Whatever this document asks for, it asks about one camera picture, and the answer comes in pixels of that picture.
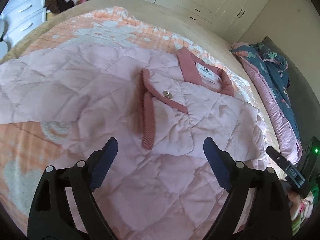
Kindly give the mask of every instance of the clothing label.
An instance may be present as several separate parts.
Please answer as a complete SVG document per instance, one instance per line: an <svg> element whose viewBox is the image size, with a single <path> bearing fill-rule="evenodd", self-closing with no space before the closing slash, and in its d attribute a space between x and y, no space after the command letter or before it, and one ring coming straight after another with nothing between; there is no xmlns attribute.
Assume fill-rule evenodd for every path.
<svg viewBox="0 0 320 240"><path fill-rule="evenodd" d="M217 75L215 73L213 73L210 69L200 65L199 63L196 63L196 66L197 66L197 69L201 75L210 79L211 81L214 81L214 82L218 81L218 79L216 77Z"/></svg>

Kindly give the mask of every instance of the white wall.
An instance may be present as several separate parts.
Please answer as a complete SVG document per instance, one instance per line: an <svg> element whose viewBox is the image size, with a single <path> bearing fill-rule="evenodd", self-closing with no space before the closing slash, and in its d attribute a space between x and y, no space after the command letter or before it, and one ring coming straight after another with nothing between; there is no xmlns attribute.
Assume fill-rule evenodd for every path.
<svg viewBox="0 0 320 240"><path fill-rule="evenodd" d="M292 60L320 100L320 16L310 1L270 0L240 41L265 36Z"/></svg>

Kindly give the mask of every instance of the metal screw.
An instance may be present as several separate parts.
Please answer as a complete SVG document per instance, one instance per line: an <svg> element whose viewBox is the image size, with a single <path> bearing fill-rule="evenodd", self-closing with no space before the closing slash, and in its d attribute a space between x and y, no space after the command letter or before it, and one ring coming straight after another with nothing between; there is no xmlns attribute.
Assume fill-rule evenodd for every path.
<svg viewBox="0 0 320 240"><path fill-rule="evenodd" d="M267 168L267 171L268 171L269 173L275 173L274 168L271 168L271 167L268 167L268 168Z"/></svg>
<svg viewBox="0 0 320 240"><path fill-rule="evenodd" d="M164 95L164 97L165 97L165 98L169 98L169 99L171 99L171 98L172 98L171 93L170 93L170 92L168 92L168 91L163 91L163 95Z"/></svg>
<svg viewBox="0 0 320 240"><path fill-rule="evenodd" d="M242 162L236 162L236 166L238 167L238 168L243 168L244 167L244 163L242 163Z"/></svg>
<svg viewBox="0 0 320 240"><path fill-rule="evenodd" d="M45 168L45 171L46 171L46 172L51 172L51 171L53 171L53 166L48 166L48 167L46 167L46 168Z"/></svg>
<svg viewBox="0 0 320 240"><path fill-rule="evenodd" d="M85 166L85 161L78 161L77 162L77 167L82 168L83 166Z"/></svg>

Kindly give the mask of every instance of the bed mattress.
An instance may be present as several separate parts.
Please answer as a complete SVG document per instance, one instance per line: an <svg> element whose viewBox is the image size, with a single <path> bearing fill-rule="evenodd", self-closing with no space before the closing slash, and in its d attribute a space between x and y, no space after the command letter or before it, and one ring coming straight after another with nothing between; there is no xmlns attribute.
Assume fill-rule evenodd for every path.
<svg viewBox="0 0 320 240"><path fill-rule="evenodd" d="M266 143L279 150L265 107L241 63L229 52L230 45L189 19L155 4L142 0L86 2L35 29L12 48L3 61L39 49L63 49L72 43L88 42L100 46L116 43L123 47L163 49L169 53L188 47L206 63L227 72L234 89L260 110L266 125ZM46 166L68 153L62 149L61 144L71 126L70 122L0 125L0 201L24 233L32 197L41 174ZM264 161L273 166L279 176L283 175L272 160L267 158Z"/></svg>

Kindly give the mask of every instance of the white chest of drawers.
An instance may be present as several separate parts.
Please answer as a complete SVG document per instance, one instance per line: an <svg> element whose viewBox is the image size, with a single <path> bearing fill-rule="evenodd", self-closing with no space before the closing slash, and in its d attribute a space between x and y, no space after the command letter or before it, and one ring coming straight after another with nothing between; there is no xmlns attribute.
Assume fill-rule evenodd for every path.
<svg viewBox="0 0 320 240"><path fill-rule="evenodd" d="M0 19L5 22L4 41L13 47L45 21L45 0L9 0Z"/></svg>

